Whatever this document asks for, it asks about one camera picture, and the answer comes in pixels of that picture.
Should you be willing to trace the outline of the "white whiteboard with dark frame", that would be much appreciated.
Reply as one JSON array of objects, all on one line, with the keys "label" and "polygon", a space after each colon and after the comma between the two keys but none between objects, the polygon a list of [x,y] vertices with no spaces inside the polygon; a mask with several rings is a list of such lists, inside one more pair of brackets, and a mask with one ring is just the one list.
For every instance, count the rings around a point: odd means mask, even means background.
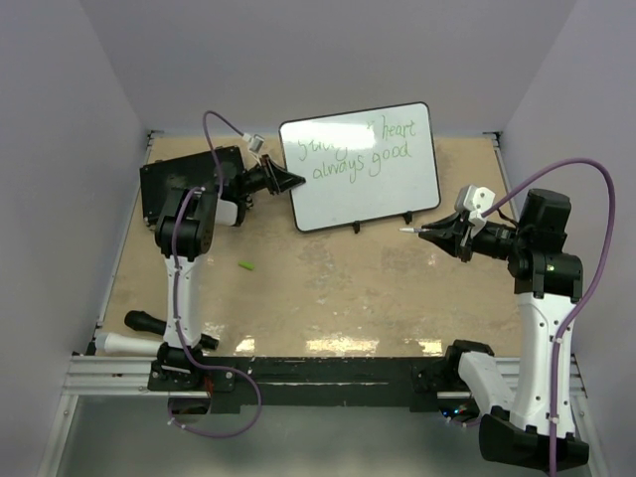
[{"label": "white whiteboard with dark frame", "polygon": [[441,204],[430,110],[423,101],[283,122],[302,233],[433,210]]}]

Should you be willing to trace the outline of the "green marker cap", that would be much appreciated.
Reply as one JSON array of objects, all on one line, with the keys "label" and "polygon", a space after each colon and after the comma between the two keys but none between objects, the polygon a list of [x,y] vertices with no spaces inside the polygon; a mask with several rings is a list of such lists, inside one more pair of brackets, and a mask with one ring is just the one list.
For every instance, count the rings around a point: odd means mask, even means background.
[{"label": "green marker cap", "polygon": [[241,262],[238,263],[238,265],[240,267],[242,267],[244,269],[247,269],[247,270],[250,270],[250,271],[255,269],[255,267],[254,267],[254,265],[252,263],[246,262],[246,261],[241,261]]}]

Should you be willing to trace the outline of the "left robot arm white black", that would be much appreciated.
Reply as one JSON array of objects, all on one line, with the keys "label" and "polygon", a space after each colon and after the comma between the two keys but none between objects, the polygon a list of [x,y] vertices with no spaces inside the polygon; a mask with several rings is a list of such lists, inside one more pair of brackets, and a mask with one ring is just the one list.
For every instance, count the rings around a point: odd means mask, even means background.
[{"label": "left robot arm white black", "polygon": [[141,168],[142,210],[167,274],[167,317],[150,319],[148,332],[162,340],[151,366],[152,384],[196,390],[212,374],[204,351],[217,339],[204,334],[198,317],[199,276],[217,226],[240,226],[252,196],[276,196],[303,184],[304,177],[260,155],[246,168],[237,148],[181,156]]}]

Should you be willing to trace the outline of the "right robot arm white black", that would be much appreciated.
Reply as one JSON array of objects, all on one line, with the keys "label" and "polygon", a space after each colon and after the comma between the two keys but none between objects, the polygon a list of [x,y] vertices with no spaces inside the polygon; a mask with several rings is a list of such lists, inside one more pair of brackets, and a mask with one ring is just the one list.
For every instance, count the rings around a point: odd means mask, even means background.
[{"label": "right robot arm white black", "polygon": [[572,325],[566,318],[582,297],[582,262],[562,250],[570,199],[533,189],[509,226],[486,220],[494,200],[490,189],[468,185],[453,214],[418,235],[463,262],[474,254],[507,262],[522,320],[518,383],[507,385],[488,346],[461,340],[447,350],[443,379],[473,395],[485,460],[544,472],[584,466],[589,446],[575,435],[569,392]]}]

